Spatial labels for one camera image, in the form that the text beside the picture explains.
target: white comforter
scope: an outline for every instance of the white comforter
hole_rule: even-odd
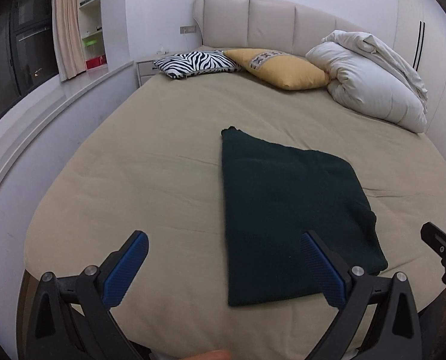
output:
[[[335,30],[321,40],[335,42],[344,48],[354,51],[368,58],[392,76],[400,80],[419,98],[426,115],[426,103],[428,102],[427,90],[420,75],[406,62],[401,55],[395,52],[382,40],[368,32],[346,32]]]
[[[306,58],[332,79],[335,102],[415,133],[426,126],[426,89],[418,73],[366,32],[334,31]]]

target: yellow pillow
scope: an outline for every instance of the yellow pillow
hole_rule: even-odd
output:
[[[286,52],[265,49],[234,49],[224,54],[248,72],[287,91],[320,88],[330,77],[315,65]]]

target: beige curtain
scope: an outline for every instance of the beige curtain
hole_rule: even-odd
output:
[[[61,81],[86,70],[77,10],[77,0],[53,0],[53,42]]]

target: window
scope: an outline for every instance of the window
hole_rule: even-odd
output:
[[[0,17],[0,117],[57,74],[51,0],[12,0]]]

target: nightstand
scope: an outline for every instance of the nightstand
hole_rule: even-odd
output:
[[[140,84],[140,86],[158,73],[159,69],[156,66],[154,66],[153,64],[154,60],[163,58],[165,56],[172,56],[180,53],[187,53],[187,51],[167,52],[166,54],[154,54],[137,59],[135,62],[138,74],[138,83]]]

